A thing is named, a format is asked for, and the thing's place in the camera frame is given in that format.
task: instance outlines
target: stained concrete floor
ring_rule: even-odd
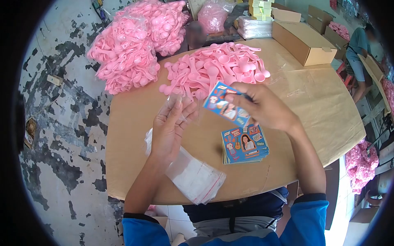
[[[123,203],[106,193],[112,95],[95,78],[99,64],[85,57],[104,28],[90,3],[56,1],[32,36],[19,84],[26,117],[59,95],[48,74],[64,78],[64,89],[34,117],[33,148],[20,154],[20,169],[38,216],[59,245],[122,245]],[[112,14],[129,3],[106,0],[104,7]]]

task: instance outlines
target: person's left hand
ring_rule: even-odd
[[[179,153],[183,131],[198,117],[197,104],[182,97],[170,100],[153,121],[152,151],[149,157],[169,165]]]

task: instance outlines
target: blue printed card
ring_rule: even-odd
[[[223,131],[223,164],[260,162],[269,154],[264,133],[253,124]]]
[[[250,115],[246,110],[240,107],[236,107],[234,104],[225,101],[224,97],[227,94],[243,95],[249,100],[251,100],[249,96],[237,91],[236,89],[226,84],[223,84],[222,82],[218,82],[205,100],[204,108],[209,109],[216,114],[222,116],[223,118],[234,122],[234,124],[236,124],[237,126],[246,126],[250,119]]]

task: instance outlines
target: person's right hand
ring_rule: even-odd
[[[231,87],[247,94],[253,102],[234,94],[227,94],[225,100],[246,110],[258,124],[289,132],[300,123],[298,116],[265,85],[234,82]]]

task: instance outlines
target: pile of pink spoons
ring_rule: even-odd
[[[157,81],[160,65],[147,37],[144,19],[123,16],[97,35],[86,56],[101,64],[96,76],[110,94]]]
[[[196,97],[204,99],[218,81],[227,85],[239,81],[244,83],[260,83],[270,77],[263,60],[252,48],[243,44],[212,44],[210,47],[198,49],[191,55],[185,55],[176,63],[167,62],[171,85],[161,85],[159,91],[165,95],[182,93],[191,100]]]
[[[110,94],[157,81],[156,52],[174,54],[183,42],[184,1],[164,4],[158,0],[132,3],[115,14],[113,22],[97,35],[87,53],[101,64],[96,76],[106,80]]]
[[[180,48],[186,33],[184,24],[189,15],[182,12],[184,1],[163,3],[158,0],[142,0],[118,11],[115,17],[132,14],[143,15],[147,20],[148,36],[154,49],[162,56],[173,55]]]

